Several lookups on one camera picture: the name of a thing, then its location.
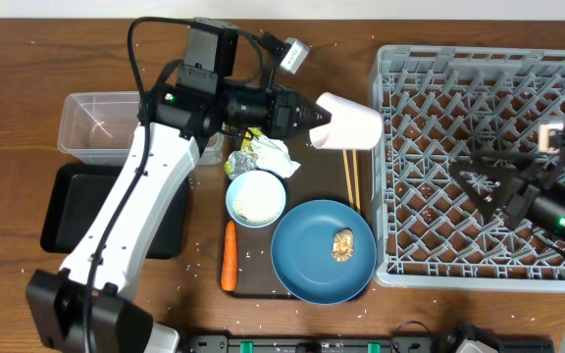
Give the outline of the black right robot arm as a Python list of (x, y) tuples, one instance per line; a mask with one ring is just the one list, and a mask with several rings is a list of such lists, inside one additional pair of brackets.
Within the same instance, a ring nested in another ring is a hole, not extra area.
[[(565, 241), (565, 185), (557, 181), (561, 170), (561, 164), (546, 171), (532, 155), (505, 152), (476, 153), (469, 162), (449, 166), (450, 176), (486, 223), (500, 212), (509, 229), (528, 221)], [(553, 250), (565, 260), (564, 251)]]

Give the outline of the green snack wrapper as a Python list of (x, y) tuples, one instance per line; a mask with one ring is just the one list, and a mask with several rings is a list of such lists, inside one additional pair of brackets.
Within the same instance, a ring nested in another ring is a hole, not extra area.
[(251, 152), (256, 156), (256, 161), (257, 161), (258, 156), (253, 149), (253, 140), (258, 140), (260, 135), (261, 135), (261, 131), (258, 128), (250, 127), (246, 129), (243, 134), (233, 137), (233, 139), (239, 138), (240, 143), (239, 143), (239, 147), (236, 150), (232, 150), (232, 151)]

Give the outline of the aluminium foil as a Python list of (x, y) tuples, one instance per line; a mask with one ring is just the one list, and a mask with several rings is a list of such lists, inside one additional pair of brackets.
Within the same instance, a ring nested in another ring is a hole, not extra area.
[(224, 165), (225, 172), (230, 180), (240, 175), (256, 170), (256, 156), (251, 152), (232, 151)]

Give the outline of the white tissue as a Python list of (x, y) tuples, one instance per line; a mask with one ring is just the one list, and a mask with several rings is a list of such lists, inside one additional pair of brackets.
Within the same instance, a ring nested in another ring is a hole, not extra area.
[(271, 139), (265, 135), (251, 140), (251, 149), (256, 155), (256, 166), (281, 178), (291, 177), (301, 166), (290, 158), (288, 148), (282, 140)]

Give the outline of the pink cup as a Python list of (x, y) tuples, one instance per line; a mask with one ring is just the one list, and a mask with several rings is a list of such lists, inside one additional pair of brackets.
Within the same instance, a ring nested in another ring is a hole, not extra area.
[(323, 93), (316, 103), (332, 116), (328, 124), (309, 130), (314, 148), (371, 150), (379, 143), (384, 130), (379, 112), (328, 92)]

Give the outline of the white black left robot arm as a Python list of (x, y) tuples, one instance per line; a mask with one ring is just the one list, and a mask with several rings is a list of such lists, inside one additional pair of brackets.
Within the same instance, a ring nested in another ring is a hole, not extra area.
[(332, 116), (276, 85), (309, 49), (296, 38), (188, 21), (184, 56), (139, 89), (138, 125), (125, 164), (95, 220), (57, 273), (36, 271), (26, 300), (42, 344), (62, 352), (174, 352), (179, 333), (134, 304), (149, 247), (209, 139), (257, 127), (284, 139)]

